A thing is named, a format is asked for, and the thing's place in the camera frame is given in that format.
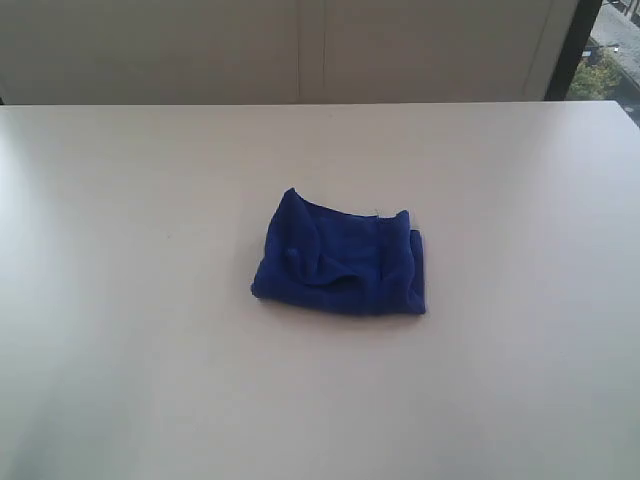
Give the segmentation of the blue microfiber towel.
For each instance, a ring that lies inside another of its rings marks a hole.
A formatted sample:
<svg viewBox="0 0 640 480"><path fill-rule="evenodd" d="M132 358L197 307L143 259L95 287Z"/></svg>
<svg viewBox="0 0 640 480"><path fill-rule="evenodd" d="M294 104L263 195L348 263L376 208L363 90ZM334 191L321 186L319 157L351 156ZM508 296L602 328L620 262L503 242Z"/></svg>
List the blue microfiber towel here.
<svg viewBox="0 0 640 480"><path fill-rule="evenodd" d="M348 214L290 188L269 223L251 292L341 315L423 315L423 239L406 210Z"/></svg>

